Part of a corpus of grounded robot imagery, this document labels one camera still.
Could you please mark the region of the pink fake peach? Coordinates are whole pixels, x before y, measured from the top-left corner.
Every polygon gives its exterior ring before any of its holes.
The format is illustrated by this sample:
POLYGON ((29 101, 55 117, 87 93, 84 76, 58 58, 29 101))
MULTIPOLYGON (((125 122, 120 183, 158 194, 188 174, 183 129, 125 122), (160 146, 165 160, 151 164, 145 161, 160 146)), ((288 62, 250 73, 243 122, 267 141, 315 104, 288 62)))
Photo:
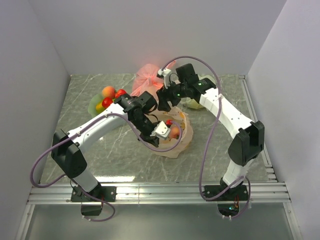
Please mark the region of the pink fake peach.
POLYGON ((178 139, 180 137, 180 129, 178 126, 172 126, 170 128, 169 138, 178 139))

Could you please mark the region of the red fake fruit front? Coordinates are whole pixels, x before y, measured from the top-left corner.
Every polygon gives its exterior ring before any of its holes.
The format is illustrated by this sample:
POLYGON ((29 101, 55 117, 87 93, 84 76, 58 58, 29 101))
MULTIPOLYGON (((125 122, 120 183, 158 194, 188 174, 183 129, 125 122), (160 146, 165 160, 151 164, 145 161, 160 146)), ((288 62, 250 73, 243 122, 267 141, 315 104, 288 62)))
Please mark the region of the red fake fruit front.
POLYGON ((104 109, 107 109, 114 101, 109 98, 109 97, 105 97, 102 102, 101 102, 101 106, 104 108, 104 109))

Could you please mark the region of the red fake fruit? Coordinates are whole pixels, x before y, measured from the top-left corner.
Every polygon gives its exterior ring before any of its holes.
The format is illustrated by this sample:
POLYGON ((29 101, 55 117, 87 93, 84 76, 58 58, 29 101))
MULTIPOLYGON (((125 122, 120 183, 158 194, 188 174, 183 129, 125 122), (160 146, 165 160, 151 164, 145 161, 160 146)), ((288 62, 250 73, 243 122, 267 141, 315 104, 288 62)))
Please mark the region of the red fake fruit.
POLYGON ((104 109, 107 109, 114 101, 109 98, 109 97, 105 97, 102 102, 101 102, 101 106, 104 108, 104 109))
POLYGON ((127 92, 124 89, 119 89, 116 93, 115 93, 115 98, 119 98, 120 96, 127 94, 127 92))

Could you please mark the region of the orange fake peach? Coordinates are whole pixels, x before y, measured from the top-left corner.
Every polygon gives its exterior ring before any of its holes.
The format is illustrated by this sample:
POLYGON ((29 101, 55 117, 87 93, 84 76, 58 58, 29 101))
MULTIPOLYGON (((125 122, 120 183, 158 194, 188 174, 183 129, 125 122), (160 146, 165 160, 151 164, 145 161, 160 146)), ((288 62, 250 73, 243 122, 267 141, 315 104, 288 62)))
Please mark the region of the orange fake peach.
POLYGON ((104 98, 114 99, 116 95, 116 90, 113 86, 106 86, 103 88, 101 93, 104 98))

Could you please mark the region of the red fake fruit top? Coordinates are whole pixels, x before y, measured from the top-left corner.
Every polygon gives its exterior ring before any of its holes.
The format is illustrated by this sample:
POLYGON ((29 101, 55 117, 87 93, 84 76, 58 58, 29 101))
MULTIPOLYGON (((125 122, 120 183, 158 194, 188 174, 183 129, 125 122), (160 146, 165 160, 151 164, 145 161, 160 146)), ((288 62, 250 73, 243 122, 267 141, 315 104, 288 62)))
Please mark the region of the red fake fruit top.
POLYGON ((124 89, 119 89, 116 93, 115 93, 115 98, 119 98, 120 96, 127 94, 127 92, 124 89))

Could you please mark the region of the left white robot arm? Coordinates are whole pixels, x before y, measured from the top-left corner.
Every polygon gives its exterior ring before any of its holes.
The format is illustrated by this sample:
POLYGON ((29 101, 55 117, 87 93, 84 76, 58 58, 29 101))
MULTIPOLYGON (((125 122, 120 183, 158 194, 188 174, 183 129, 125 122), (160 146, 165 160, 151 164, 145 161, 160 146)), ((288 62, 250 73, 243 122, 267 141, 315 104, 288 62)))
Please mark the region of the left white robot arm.
POLYGON ((157 148, 160 140, 151 134, 158 122, 151 122, 147 117, 157 106, 156 99, 147 91, 140 96, 125 93, 82 126, 67 133, 63 130, 56 131, 52 142, 54 146, 72 136, 75 138, 52 150, 51 157, 70 179, 81 186, 84 197, 89 201, 95 201, 101 195, 101 185, 89 171, 83 153, 108 132, 123 125, 125 120, 135 126, 144 142, 157 148))

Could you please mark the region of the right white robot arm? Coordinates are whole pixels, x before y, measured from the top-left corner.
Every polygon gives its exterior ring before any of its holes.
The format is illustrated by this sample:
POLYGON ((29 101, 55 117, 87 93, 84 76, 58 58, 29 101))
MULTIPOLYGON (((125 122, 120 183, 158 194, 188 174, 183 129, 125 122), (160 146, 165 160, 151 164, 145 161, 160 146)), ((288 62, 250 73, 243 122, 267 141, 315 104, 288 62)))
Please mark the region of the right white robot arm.
POLYGON ((221 180, 224 184, 220 187, 221 196, 231 200, 237 195, 237 186, 246 176, 253 159, 264 150, 265 126, 261 121, 253 121, 242 114, 219 92, 217 82, 198 76, 192 64, 176 69, 177 82, 170 79, 171 74, 168 68, 157 71, 157 77, 164 81, 156 92, 158 110, 168 112, 181 99, 190 98, 212 113, 232 138, 228 148, 230 162, 221 180))

